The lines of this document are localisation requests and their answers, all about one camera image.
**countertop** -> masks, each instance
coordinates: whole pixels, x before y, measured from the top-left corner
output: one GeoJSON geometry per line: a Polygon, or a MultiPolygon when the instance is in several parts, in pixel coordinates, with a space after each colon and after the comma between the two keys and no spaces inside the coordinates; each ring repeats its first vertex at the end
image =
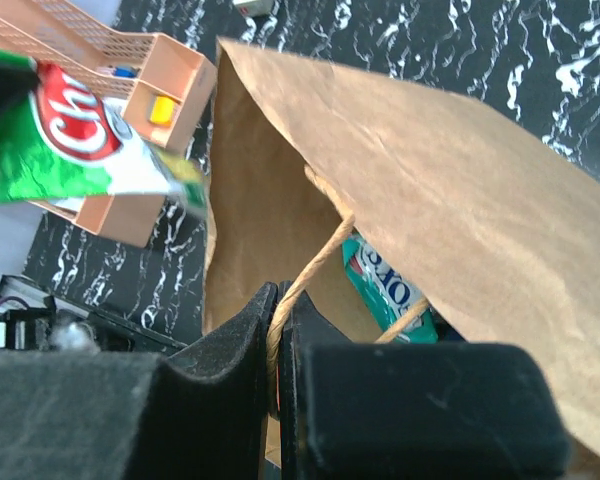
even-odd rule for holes
{"type": "MultiPolygon", "coordinates": [[[[600,1],[123,0],[117,28],[162,31],[215,60],[216,36],[477,97],[600,181],[600,1]]],[[[190,156],[208,169],[209,111],[190,156]]],[[[147,248],[45,214],[24,274],[57,295],[190,343],[200,336],[205,226],[166,204],[147,248]]]]}

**chips bag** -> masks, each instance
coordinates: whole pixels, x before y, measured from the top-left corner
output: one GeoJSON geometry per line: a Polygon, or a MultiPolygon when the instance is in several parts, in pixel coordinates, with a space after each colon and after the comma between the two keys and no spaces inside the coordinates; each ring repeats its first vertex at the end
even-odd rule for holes
{"type": "Polygon", "coordinates": [[[39,84],[0,113],[0,204],[164,194],[204,216],[204,176],[188,160],[146,142],[57,65],[0,50],[1,71],[23,65],[39,84]]]}
{"type": "MultiPolygon", "coordinates": [[[[404,280],[360,235],[351,235],[342,245],[342,253],[347,277],[383,331],[422,297],[422,292],[404,280]]],[[[431,311],[416,317],[396,339],[408,343],[437,342],[431,311]]]]}

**paper bag handle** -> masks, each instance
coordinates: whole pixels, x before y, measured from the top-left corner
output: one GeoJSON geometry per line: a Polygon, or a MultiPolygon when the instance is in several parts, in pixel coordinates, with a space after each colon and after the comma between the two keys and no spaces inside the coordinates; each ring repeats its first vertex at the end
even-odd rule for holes
{"type": "MultiPolygon", "coordinates": [[[[335,232],[331,235],[327,243],[320,249],[315,257],[302,269],[298,277],[289,287],[276,308],[267,332],[267,380],[269,385],[269,414],[275,418],[279,418],[278,410],[278,353],[280,349],[280,339],[282,338],[282,329],[284,324],[289,319],[291,310],[300,294],[307,288],[309,282],[322,267],[324,262],[329,258],[338,247],[349,237],[353,231],[355,216],[353,211],[342,201],[336,191],[327,183],[326,180],[319,177],[308,165],[304,167],[304,173],[307,179],[324,194],[333,204],[342,217],[342,222],[338,225],[335,232]]],[[[407,310],[402,317],[398,319],[391,327],[384,332],[376,343],[387,343],[393,340],[398,334],[409,325],[417,316],[421,315],[427,308],[429,302],[422,297],[407,310]]]]}

